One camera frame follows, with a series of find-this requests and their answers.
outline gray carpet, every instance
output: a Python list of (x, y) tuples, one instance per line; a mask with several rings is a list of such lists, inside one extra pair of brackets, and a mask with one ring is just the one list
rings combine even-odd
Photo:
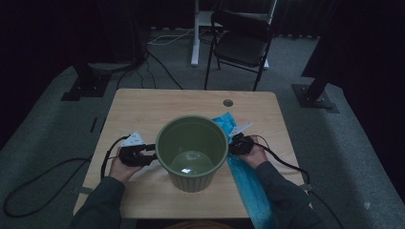
[[(160, 31), (176, 33), (178, 31)], [(316, 39), (276, 37), (268, 56), (270, 69), (264, 72), (257, 91), (276, 93), (300, 166), (311, 174), (312, 185), (334, 210), (346, 228), (403, 228), (405, 207), (379, 163), (373, 147), (349, 107), (342, 91), (326, 88), (339, 114), (300, 108), (292, 84), (309, 84), (300, 77)], [(197, 68), (190, 66), (191, 39), (165, 46), (149, 46), (185, 88), (203, 88), (209, 46), (202, 42)], [(94, 64), (104, 70), (117, 65)], [(0, 199), (19, 184), (56, 163), (73, 157), (90, 156), (96, 147), (122, 73), (115, 73), (103, 97), (83, 97), (76, 102), (60, 101), (75, 82), (73, 68), (56, 77), (0, 153)], [(254, 74), (224, 66), (212, 66), (209, 90), (251, 91)], [(120, 88), (177, 89), (164, 68), (149, 57), (137, 71), (126, 74)], [(63, 184), (80, 162), (57, 168), (10, 201), (14, 213), (27, 213), (41, 206)], [(88, 164), (42, 211), (12, 219), (3, 213), (0, 228), (66, 228)], [(329, 228), (339, 228), (326, 207), (311, 197), (313, 209)], [(124, 220), (121, 228), (134, 228), (135, 220)]]

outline hand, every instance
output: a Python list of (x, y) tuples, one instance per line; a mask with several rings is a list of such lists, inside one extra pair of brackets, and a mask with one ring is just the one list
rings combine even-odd
[[(254, 142), (259, 143), (257, 140), (257, 136), (251, 136), (251, 138)], [(265, 149), (256, 144), (253, 146), (248, 155), (241, 155), (239, 156), (239, 158), (246, 161), (246, 163), (253, 169), (256, 169), (263, 162), (268, 161)]]
[[(118, 147), (117, 149), (117, 156), (119, 154), (119, 150), (121, 147)], [(124, 164), (122, 164), (121, 160), (116, 157), (113, 159), (111, 169), (110, 169), (110, 174), (109, 177), (113, 177), (122, 183), (128, 182), (129, 178), (136, 173), (137, 171), (141, 170), (143, 166), (137, 166), (137, 167), (129, 167)]]

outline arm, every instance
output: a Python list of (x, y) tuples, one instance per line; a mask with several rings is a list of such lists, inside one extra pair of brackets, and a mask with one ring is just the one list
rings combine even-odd
[(324, 228), (321, 219), (309, 207), (307, 194), (286, 180), (267, 160), (265, 150), (255, 145), (250, 154), (240, 156), (252, 168), (271, 200), (278, 228)]
[(110, 174), (87, 197), (75, 214), (70, 228), (119, 228), (119, 206), (125, 191), (125, 183), (142, 167), (128, 167), (114, 158)]

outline chair leg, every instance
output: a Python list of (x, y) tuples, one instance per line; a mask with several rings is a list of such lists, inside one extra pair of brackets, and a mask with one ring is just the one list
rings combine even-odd
[(260, 64), (259, 71), (258, 71), (257, 76), (256, 76), (256, 81), (254, 82), (253, 92), (256, 92), (257, 84), (259, 83), (260, 79), (262, 78), (262, 73), (263, 73), (264, 65), (265, 65), (265, 62), (263, 61), (263, 62)]
[(220, 58), (217, 57), (217, 65), (218, 65), (218, 70), (221, 69), (221, 65), (220, 65)]
[(211, 67), (211, 59), (212, 59), (212, 50), (214, 48), (214, 42), (211, 42), (211, 48), (209, 49), (209, 57), (208, 57), (208, 64), (206, 66), (206, 72), (205, 72), (205, 82), (203, 85), (203, 89), (206, 90), (206, 85), (208, 84), (208, 75), (209, 75), (209, 69)]

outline small round hole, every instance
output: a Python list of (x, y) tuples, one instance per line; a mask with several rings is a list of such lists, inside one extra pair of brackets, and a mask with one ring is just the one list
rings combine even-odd
[(224, 106), (226, 107), (232, 107), (233, 106), (233, 101), (230, 99), (224, 100)]

